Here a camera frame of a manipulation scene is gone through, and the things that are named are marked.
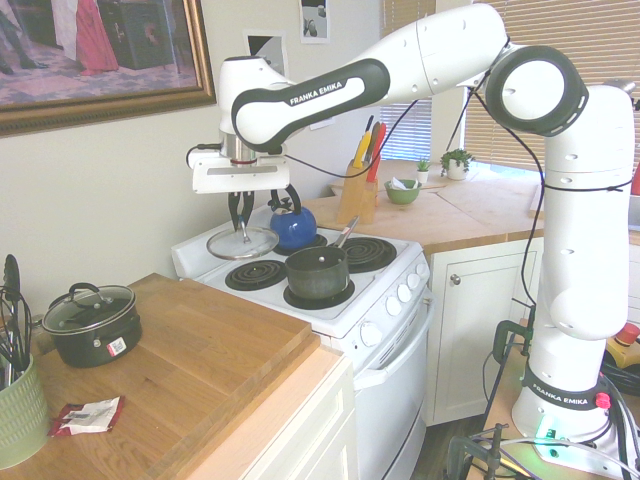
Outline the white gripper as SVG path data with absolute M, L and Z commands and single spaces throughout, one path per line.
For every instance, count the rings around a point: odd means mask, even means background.
M 200 155 L 192 163 L 192 186 L 196 193 L 229 193 L 228 209 L 235 231 L 243 221 L 249 222 L 255 203 L 254 191 L 284 189 L 290 184 L 289 164 L 281 156 L 259 157 L 253 163 L 240 165 L 226 157 Z M 242 212 L 239 211 L 241 198 Z

